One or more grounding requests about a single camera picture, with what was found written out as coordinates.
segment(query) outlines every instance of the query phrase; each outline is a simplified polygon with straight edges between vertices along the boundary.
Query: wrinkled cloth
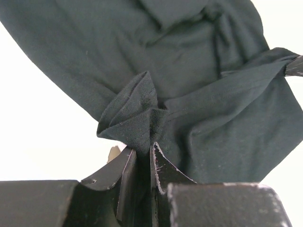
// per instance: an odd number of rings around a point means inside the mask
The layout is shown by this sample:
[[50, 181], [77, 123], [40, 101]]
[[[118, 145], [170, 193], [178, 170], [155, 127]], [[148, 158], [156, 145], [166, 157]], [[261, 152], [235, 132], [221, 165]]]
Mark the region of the wrinkled cloth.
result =
[[196, 182], [261, 181], [303, 140], [298, 55], [249, 0], [0, 0], [0, 21], [97, 136], [142, 159], [157, 141]]

